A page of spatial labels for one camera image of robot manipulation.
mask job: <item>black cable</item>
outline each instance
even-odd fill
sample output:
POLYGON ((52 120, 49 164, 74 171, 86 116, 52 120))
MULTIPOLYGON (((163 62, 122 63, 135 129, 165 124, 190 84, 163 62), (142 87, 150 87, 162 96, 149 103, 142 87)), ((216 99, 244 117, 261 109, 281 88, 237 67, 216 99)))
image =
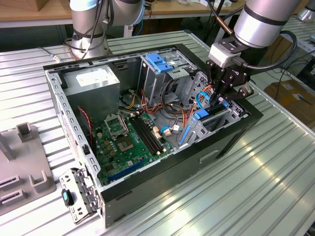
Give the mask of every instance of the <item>black cable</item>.
MULTIPOLYGON (((100 41, 100 43, 99 43, 98 45, 96 45, 96 46, 90 48, 89 51, 90 51, 90 50, 93 50, 93 49, 95 49, 95 48, 98 48, 100 45, 102 45, 102 43, 104 42, 105 36, 106 36, 106 35, 105 35, 105 31, 103 31, 103 36, 102 36, 102 37, 103 37, 103 40, 100 41)), ((86 49, 83 49, 83 48, 76 48, 76 47, 73 47, 73 46, 71 46, 71 45, 69 45, 69 44, 67 44, 67 43, 64 43, 64 45, 67 46, 67 47, 76 49, 76 50, 80 50, 80 51, 85 51, 85 50, 86 50, 86 49)))
POLYGON ((148 20, 150 20, 151 19, 151 16, 152 16, 152 9, 151 8, 149 8, 149 9, 147 9, 148 11, 149 11, 149 18, 148 18, 148 20))
MULTIPOLYGON (((217 8, 217 11, 218 11, 219 13, 220 13, 221 8, 222 8, 222 6, 221 6, 221 8, 220 8, 221 3, 222 3, 222 5, 223 5, 223 4, 224 4, 224 0, 221 0, 221 1, 220 1, 219 6, 218 6, 218 8, 217 8)), ((214 1, 213 4, 211 5, 211 4, 210 4, 210 1, 208 0, 208 5, 209 5, 209 7, 210 7, 210 9, 211 9, 210 16, 211 16, 211 14, 213 13, 213 14, 217 17, 218 14, 217 14, 216 11, 214 10, 215 1, 214 1)), ((203 41, 204 41, 205 43, 206 43, 206 41, 207 41, 208 38, 209 38, 209 35, 210 35, 210 33, 211 33, 211 30, 212 30, 212 28, 213 28, 215 22, 216 22, 216 19, 213 19, 213 21, 211 22, 211 25, 210 25, 209 29, 206 29, 207 33, 206 33, 206 35, 205 35, 204 38, 203 38, 203 41)))
POLYGON ((294 33, 292 33, 291 31, 288 31, 288 30, 283 30, 280 32, 280 34, 287 34, 289 35, 291 38, 292 38, 292 49, 290 51, 290 53, 288 53, 288 55, 281 59, 281 60, 278 60, 277 62, 271 64, 271 65, 266 65, 266 66, 254 66, 254 65, 248 65, 243 59, 241 58, 233 58, 232 60, 237 64, 237 65, 241 65, 243 66, 244 68, 248 68, 248 69, 252 69, 252 70, 268 70, 268 69, 272 69, 272 68, 275 68, 277 67, 278 65, 281 65, 282 63, 286 62, 288 59, 290 59, 293 54, 294 54, 294 51, 297 47, 297 38, 295 36, 294 33))
POLYGON ((47 52, 47 53, 49 53, 49 55, 53 55, 51 52, 49 52, 48 50, 46 50, 46 49, 44 49, 44 48, 42 48, 42 47, 38 47, 39 49, 41 49, 41 50, 44 50, 45 52, 47 52))
MULTIPOLYGON (((240 12, 241 10, 243 10, 244 8, 244 5, 241 6, 240 8, 237 8, 236 10, 230 12, 229 14, 225 15, 224 17, 222 17, 222 20, 226 20, 228 18, 230 18, 231 16, 235 15, 236 13, 240 12)), ((214 19, 214 25, 213 25, 213 28, 217 25, 217 21, 214 19)))
MULTIPOLYGON (((287 70, 287 69, 293 64, 293 62, 295 62, 295 61, 297 61, 297 60, 299 60, 299 59, 301 59, 301 58, 303 58, 303 57, 305 57, 305 56, 307 56, 308 54, 311 54, 311 53, 313 53, 313 52, 315 52, 315 50, 313 50, 313 51, 311 51, 311 52, 309 52, 309 53, 306 53, 306 54, 304 54, 303 56, 300 56, 300 57, 296 58, 294 61, 292 61, 292 62, 289 64, 289 66, 287 66, 287 67, 285 68, 285 70, 287 70)), ((281 77, 280 77, 280 79, 279 79, 279 82, 278 82, 275 100, 277 100, 277 98, 278 98, 279 89, 280 89, 280 84, 281 84, 281 80, 282 80, 283 75, 284 75, 284 71, 283 71, 283 73, 282 73, 282 75, 281 75, 281 77)))
POLYGON ((244 8, 244 5, 241 6, 240 8, 235 9, 234 11, 228 13, 224 17, 222 17, 222 20, 225 21, 226 19, 230 18, 231 16, 234 16, 236 13, 240 12, 241 10, 243 10, 243 8, 244 8))
MULTIPOLYGON (((95 30, 96 30, 96 26, 97 26, 97 23, 99 21, 99 17, 100 17, 100 14, 102 12, 102 7, 103 7, 103 0, 100 0, 100 8, 99 8, 99 13, 97 14, 97 11, 98 11, 98 6, 99 5, 99 1, 96 2, 96 18, 95 18, 95 22, 94 22, 94 28, 93 28, 93 31, 92 31, 92 34, 91 34, 91 38, 90 38, 90 45, 92 45, 92 42, 93 42, 93 39, 94 39, 94 33, 95 33, 95 30)), ((97 46, 99 47, 103 42, 104 42, 104 36, 105 36, 105 31, 103 31, 103 40, 101 41, 101 43, 97 46)), ((85 51, 85 53, 83 54, 82 58, 81 59, 84 59, 84 57, 86 56, 86 54, 89 52, 89 48, 85 51)))

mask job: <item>blue latch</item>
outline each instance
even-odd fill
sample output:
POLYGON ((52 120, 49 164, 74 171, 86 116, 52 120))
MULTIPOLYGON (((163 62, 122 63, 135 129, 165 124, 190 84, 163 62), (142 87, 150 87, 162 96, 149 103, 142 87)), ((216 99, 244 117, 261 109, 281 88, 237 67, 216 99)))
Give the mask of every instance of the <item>blue latch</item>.
POLYGON ((160 57, 160 55, 157 53, 147 54, 146 59, 152 66, 154 66, 158 73, 163 73, 174 69, 173 66, 166 63, 165 58, 160 57))
POLYGON ((203 109, 203 110, 196 111, 193 115, 195 116, 196 119, 201 119, 203 117, 208 116, 209 113, 203 109))
POLYGON ((222 102, 222 105, 225 106, 226 108, 228 108, 228 106, 229 106, 228 102, 225 102, 225 101, 222 102))

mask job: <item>cardboard box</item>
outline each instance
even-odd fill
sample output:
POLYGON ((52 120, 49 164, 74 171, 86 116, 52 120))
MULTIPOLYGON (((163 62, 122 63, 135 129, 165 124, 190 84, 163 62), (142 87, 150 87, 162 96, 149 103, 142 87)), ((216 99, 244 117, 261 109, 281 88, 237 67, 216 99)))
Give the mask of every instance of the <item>cardboard box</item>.
POLYGON ((0 0, 0 5, 39 11, 49 0, 0 0))
MULTIPOLYGON (((277 87, 278 82, 272 83, 264 91, 274 99, 277 87)), ((309 128, 315 127, 315 96, 297 81, 282 81, 277 101, 309 128)))

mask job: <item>cable connector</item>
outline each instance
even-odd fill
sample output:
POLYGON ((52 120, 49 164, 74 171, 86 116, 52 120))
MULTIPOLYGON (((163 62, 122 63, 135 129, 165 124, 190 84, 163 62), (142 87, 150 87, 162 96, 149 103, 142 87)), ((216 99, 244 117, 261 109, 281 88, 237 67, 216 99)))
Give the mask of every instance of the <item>cable connector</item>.
POLYGON ((132 95, 134 95, 134 90, 128 89, 128 92, 130 92, 132 95))
POLYGON ((235 62, 235 64, 237 64, 239 66, 242 66, 245 68, 247 68, 247 66, 248 66, 248 63, 246 63, 246 61, 240 57, 234 57, 234 58, 232 58, 232 60, 235 62))
POLYGON ((58 57, 58 56, 56 56, 56 55, 54 55, 54 54, 51 54, 50 55, 56 62, 58 62, 58 63, 63 63, 63 61, 58 57))

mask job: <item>chip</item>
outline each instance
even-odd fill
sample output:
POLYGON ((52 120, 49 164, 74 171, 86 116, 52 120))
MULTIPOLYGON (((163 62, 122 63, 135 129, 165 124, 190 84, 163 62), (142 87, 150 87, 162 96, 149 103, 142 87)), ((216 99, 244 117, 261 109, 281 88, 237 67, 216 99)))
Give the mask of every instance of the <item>chip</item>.
POLYGON ((114 166, 112 165, 112 164, 110 164, 110 165, 108 165, 108 166, 105 166, 105 170, 107 171, 107 172, 109 172, 109 171, 111 171, 111 170, 113 170, 114 169, 114 166))
POLYGON ((128 136, 117 139, 116 143, 121 152, 127 151, 134 147, 131 139, 128 136))

